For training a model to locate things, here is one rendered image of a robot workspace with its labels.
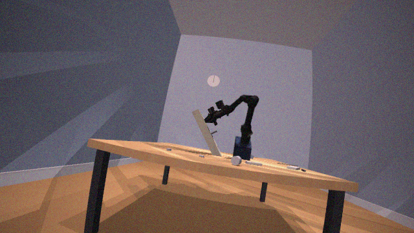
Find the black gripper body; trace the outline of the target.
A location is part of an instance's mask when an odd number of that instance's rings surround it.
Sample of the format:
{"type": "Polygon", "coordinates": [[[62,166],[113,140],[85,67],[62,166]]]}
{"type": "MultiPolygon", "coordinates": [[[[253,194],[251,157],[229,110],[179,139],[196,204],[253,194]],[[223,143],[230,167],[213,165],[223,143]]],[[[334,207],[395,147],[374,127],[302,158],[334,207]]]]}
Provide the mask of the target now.
{"type": "Polygon", "coordinates": [[[212,121],[213,121],[213,123],[215,124],[215,126],[217,125],[217,121],[216,121],[216,119],[218,119],[218,118],[221,118],[222,116],[221,116],[221,114],[220,114],[220,112],[217,110],[215,113],[213,113],[212,112],[212,110],[211,109],[208,109],[208,111],[209,111],[209,115],[210,115],[210,117],[211,117],[211,119],[212,119],[212,121]]]}

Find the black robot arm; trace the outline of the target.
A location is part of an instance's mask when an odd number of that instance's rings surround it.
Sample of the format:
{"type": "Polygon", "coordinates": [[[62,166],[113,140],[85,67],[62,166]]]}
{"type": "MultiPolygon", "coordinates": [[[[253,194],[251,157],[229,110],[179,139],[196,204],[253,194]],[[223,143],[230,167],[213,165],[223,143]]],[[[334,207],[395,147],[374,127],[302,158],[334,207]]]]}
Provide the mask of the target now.
{"type": "Polygon", "coordinates": [[[246,114],[245,123],[241,125],[241,143],[249,144],[252,132],[251,121],[254,114],[254,109],[259,102],[259,98],[257,96],[247,96],[245,94],[241,95],[232,105],[224,105],[223,101],[220,100],[216,102],[216,106],[219,110],[221,116],[229,115],[231,112],[235,110],[235,108],[241,103],[245,102],[248,105],[248,111],[246,114]]]}

